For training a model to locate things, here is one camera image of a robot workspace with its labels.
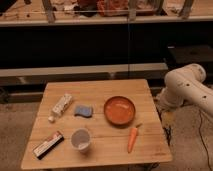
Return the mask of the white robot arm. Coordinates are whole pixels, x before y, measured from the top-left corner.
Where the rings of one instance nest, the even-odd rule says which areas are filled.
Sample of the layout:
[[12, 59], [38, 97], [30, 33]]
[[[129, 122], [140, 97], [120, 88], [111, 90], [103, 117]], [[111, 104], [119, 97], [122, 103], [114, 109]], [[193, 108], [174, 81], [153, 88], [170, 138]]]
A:
[[165, 87], [158, 94], [159, 105], [166, 110], [180, 107], [188, 100], [213, 118], [213, 89], [203, 84], [206, 71], [199, 64], [189, 64], [169, 71]]

